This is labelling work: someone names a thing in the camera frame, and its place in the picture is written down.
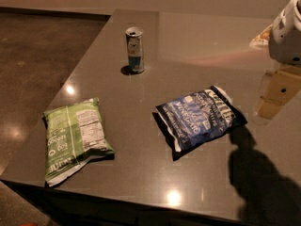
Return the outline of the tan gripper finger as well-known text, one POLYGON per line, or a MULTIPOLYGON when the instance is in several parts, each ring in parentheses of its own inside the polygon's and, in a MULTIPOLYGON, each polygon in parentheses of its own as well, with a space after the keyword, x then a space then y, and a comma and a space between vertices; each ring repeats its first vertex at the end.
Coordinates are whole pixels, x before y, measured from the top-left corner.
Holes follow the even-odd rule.
POLYGON ((300 90, 300 67, 281 65, 275 71, 267 71, 261 81, 256 115, 266 120, 273 119, 300 90))

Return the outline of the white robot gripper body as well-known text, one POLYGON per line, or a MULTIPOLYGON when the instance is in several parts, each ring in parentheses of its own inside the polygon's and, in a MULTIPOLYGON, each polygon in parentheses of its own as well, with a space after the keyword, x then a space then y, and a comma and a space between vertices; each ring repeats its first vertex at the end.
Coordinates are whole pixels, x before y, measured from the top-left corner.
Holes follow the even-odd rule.
POLYGON ((269 55, 280 64, 301 65, 301 0, 290 0, 274 20, 269 55))

